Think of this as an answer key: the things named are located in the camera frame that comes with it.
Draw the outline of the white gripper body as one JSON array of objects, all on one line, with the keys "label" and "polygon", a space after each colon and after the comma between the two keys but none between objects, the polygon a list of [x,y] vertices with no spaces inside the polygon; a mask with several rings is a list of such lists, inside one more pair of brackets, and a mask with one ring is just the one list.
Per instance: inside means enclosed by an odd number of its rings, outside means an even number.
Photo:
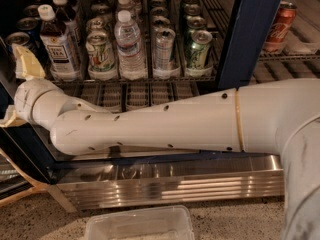
[{"label": "white gripper body", "polygon": [[22,83],[14,97],[17,115],[31,124],[51,126],[62,102],[62,90],[46,79]]}]

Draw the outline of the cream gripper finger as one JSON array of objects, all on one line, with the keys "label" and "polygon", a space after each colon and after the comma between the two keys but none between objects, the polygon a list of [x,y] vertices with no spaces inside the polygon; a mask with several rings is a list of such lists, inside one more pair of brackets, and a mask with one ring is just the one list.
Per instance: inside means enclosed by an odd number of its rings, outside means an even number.
[{"label": "cream gripper finger", "polygon": [[16,109],[13,105],[9,105],[7,107],[4,118],[0,119],[1,128],[19,127],[25,123],[25,120],[18,117]]},{"label": "cream gripper finger", "polygon": [[12,51],[16,59],[17,78],[24,80],[45,78],[45,71],[31,50],[22,45],[13,44]]}]

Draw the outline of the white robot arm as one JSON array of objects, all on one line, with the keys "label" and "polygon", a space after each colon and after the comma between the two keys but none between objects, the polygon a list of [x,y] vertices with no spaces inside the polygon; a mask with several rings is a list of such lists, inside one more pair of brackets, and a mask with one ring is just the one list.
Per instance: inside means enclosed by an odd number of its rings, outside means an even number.
[{"label": "white robot arm", "polygon": [[55,148],[79,156],[124,146],[271,153],[285,176],[282,240],[320,240],[320,80],[288,79],[113,114],[46,80],[15,45],[22,79],[3,126],[44,127]]}]

